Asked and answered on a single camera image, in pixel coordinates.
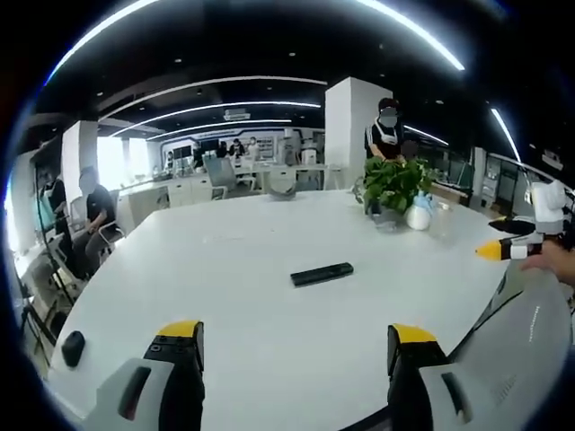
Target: man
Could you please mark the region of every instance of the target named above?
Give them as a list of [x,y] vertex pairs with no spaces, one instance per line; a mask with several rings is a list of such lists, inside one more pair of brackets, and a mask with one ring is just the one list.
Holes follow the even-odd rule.
[[260,146],[258,145],[258,141],[255,136],[250,138],[250,144],[248,145],[248,153],[253,160],[260,160]]
[[234,139],[234,144],[230,146],[229,154],[235,155],[236,157],[245,154],[245,148],[243,148],[243,145],[238,138]]
[[66,218],[66,190],[64,182],[59,177],[54,178],[50,171],[45,171],[41,180],[44,183],[41,196],[45,195],[48,198],[56,220],[54,223],[56,233],[62,233],[59,248],[66,256],[66,266],[76,277],[81,277],[83,273],[78,270],[76,265],[72,236],[70,235]]
[[223,159],[227,156],[227,143],[226,141],[221,141],[219,147],[216,150],[216,157],[218,159]]
[[399,103],[395,99],[383,98],[379,102],[379,115],[367,126],[365,148],[367,158],[404,161],[401,155],[403,124],[398,119]]
[[164,170],[171,171],[172,168],[173,168],[173,151],[168,151],[168,154],[165,157]]
[[[85,274],[91,277],[100,267],[100,252],[108,243],[98,233],[101,226],[116,220],[114,203],[110,192],[98,183],[93,167],[83,168],[80,174],[80,190],[86,199],[86,231],[74,240],[74,252]],[[116,225],[107,227],[102,234],[106,239],[116,234]]]

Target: small black object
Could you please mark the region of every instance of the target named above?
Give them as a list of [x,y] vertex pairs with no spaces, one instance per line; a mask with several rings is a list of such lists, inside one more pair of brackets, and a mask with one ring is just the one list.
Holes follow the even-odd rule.
[[297,272],[291,274],[291,281],[294,282],[296,287],[309,286],[323,281],[333,280],[335,278],[342,278],[353,274],[353,267],[348,262],[339,263],[337,265],[330,265],[329,267],[312,269],[310,271]]
[[493,229],[497,229],[500,232],[511,233],[514,235],[529,235],[535,231],[535,224],[528,222],[527,220],[514,220],[512,218],[506,218],[505,220],[493,220],[489,223]]
[[84,335],[79,330],[75,330],[67,336],[66,341],[62,345],[62,356],[66,365],[71,368],[75,368],[78,365],[84,351],[84,345]]

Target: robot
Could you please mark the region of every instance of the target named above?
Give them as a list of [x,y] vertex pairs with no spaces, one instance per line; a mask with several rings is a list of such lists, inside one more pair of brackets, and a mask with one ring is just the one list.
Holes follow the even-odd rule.
[[518,236],[488,242],[477,249],[476,253],[489,260],[525,259],[540,254],[544,241],[555,241],[570,250],[573,246],[573,234],[564,221],[566,197],[563,185],[557,180],[551,184],[533,183],[531,202],[535,220],[504,217],[490,223],[495,229],[516,233]]

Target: white table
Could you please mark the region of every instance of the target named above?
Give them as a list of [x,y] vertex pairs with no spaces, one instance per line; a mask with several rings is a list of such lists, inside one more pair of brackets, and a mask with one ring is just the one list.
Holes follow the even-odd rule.
[[[341,429],[386,404],[389,324],[429,330],[450,352],[479,318],[507,267],[474,255],[498,237],[487,223],[456,207],[450,246],[422,232],[380,233],[344,191],[155,212],[80,296],[49,384],[85,415],[102,382],[165,324],[201,319],[204,431]],[[345,261],[350,277],[290,282]],[[59,348],[72,330],[86,337],[74,371]]]

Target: black shirt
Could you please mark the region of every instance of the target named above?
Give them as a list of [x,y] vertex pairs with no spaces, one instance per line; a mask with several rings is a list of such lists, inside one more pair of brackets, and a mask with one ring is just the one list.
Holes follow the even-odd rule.
[[245,148],[243,148],[242,144],[239,144],[239,145],[233,144],[232,146],[230,146],[229,154],[234,155],[236,150],[237,150],[237,155],[244,155],[245,154]]
[[396,158],[402,152],[403,126],[399,121],[394,128],[384,128],[378,123],[367,126],[365,132],[365,148],[368,159],[374,156],[371,152],[371,148],[369,148],[371,144],[375,144],[386,159]]
[[[55,180],[46,186],[45,190],[47,192],[50,190],[52,191],[48,196],[48,201],[52,207],[52,211],[56,210],[62,202],[66,202],[66,190],[64,189],[64,182],[62,182],[62,180]],[[57,213],[57,216],[64,216],[64,208]]]
[[110,192],[105,187],[98,184],[93,193],[90,193],[86,200],[86,214],[88,215],[88,220],[93,222],[102,210],[106,211],[106,219],[101,225],[116,221],[116,212],[114,211],[114,203],[111,200]]
[[[55,211],[62,202],[66,202],[66,190],[64,188],[64,182],[62,180],[54,180],[54,182],[48,184],[44,189],[44,192],[48,193],[48,201],[52,211]],[[63,233],[67,230],[68,223],[64,215],[64,208],[54,214],[56,217],[56,233]]]

